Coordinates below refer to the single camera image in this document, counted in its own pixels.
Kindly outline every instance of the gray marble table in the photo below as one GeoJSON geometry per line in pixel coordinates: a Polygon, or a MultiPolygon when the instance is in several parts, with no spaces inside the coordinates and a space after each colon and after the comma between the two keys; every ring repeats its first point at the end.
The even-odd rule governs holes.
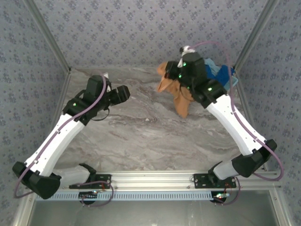
{"type": "MultiPolygon", "coordinates": [[[[97,170],[208,170],[238,155],[226,129],[198,103],[186,119],[177,115],[173,97],[158,93],[155,68],[102,68],[113,88],[129,87],[131,97],[111,107],[108,118],[90,122],[70,143],[56,168],[85,162],[97,170]]],[[[90,70],[72,71],[65,103],[84,89],[90,70]]],[[[237,107],[241,108],[236,93],[237,107]]]]}

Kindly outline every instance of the wall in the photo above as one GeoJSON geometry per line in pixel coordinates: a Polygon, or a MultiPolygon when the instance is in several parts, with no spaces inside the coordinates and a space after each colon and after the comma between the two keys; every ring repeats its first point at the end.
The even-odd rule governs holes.
{"type": "Polygon", "coordinates": [[[0,1],[0,225],[10,225],[12,166],[36,150],[52,121],[65,72],[21,0],[0,1]]]}
{"type": "MultiPolygon", "coordinates": [[[[217,40],[238,57],[266,0],[36,0],[70,66],[157,65],[217,40]]],[[[211,45],[205,57],[225,63],[211,45]]]]}
{"type": "MultiPolygon", "coordinates": [[[[301,3],[283,0],[261,33],[240,77],[258,131],[278,144],[284,192],[301,225],[301,3]]],[[[278,169],[272,160],[270,167],[278,169]]]]}

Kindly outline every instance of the metal frame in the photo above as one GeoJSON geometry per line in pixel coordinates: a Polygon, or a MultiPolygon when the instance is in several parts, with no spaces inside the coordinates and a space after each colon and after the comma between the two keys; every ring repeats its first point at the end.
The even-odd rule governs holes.
{"type": "MultiPolygon", "coordinates": [[[[112,195],[111,191],[98,192],[85,197],[85,201],[107,201],[112,195]]],[[[47,201],[81,201],[78,191],[64,190],[56,192],[47,201]]],[[[112,201],[200,201],[213,200],[210,191],[163,191],[163,192],[114,192],[112,201]]]]}
{"type": "MultiPolygon", "coordinates": [[[[111,184],[116,192],[174,192],[174,191],[215,191],[220,189],[195,189],[193,174],[206,173],[206,171],[123,171],[106,172],[112,175],[111,184]]],[[[259,170],[262,176],[274,178],[277,172],[259,170]]],[[[279,223],[281,226],[291,226],[287,219],[287,209],[283,206],[283,197],[279,195],[278,189],[281,189],[281,182],[264,181],[254,175],[249,178],[238,177],[241,183],[242,191],[251,190],[270,190],[271,197],[274,197],[273,204],[279,223]]],[[[83,192],[91,189],[69,189],[62,188],[58,192],[83,192]]],[[[34,202],[50,202],[48,200],[37,200],[36,194],[31,194],[21,200],[13,226],[27,226],[34,202]]]]}

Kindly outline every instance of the metal bracket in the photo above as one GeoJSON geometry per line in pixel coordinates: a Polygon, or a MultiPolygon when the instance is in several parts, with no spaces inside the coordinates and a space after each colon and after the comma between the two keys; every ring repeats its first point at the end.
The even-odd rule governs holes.
{"type": "MultiPolygon", "coordinates": [[[[205,201],[212,200],[211,191],[115,191],[113,201],[205,201]]],[[[107,201],[111,191],[94,192],[64,189],[55,193],[51,198],[44,200],[37,196],[40,202],[48,201],[80,201],[85,196],[85,201],[107,201]]]]}
{"type": "MultiPolygon", "coordinates": [[[[111,184],[112,175],[111,174],[95,174],[93,176],[93,180],[87,182],[94,182],[94,181],[106,181],[107,183],[111,184]]],[[[110,186],[105,183],[99,183],[94,185],[70,185],[69,189],[109,189],[110,186]]]]}
{"type": "Polygon", "coordinates": [[[193,179],[195,188],[236,188],[236,182],[234,178],[218,180],[215,184],[213,184],[207,173],[196,173],[193,174],[193,179]]]}

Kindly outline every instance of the orange cloth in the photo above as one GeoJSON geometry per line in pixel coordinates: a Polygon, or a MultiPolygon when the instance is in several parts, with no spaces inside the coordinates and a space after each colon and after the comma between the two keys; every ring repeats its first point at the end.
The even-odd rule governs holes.
{"type": "Polygon", "coordinates": [[[167,62],[163,62],[157,68],[157,72],[162,76],[161,82],[157,87],[158,92],[162,92],[166,90],[170,92],[174,96],[174,106],[177,113],[186,118],[188,115],[189,104],[194,101],[191,96],[191,93],[186,87],[181,87],[178,80],[172,80],[169,78],[165,78],[165,68],[167,62]]]}

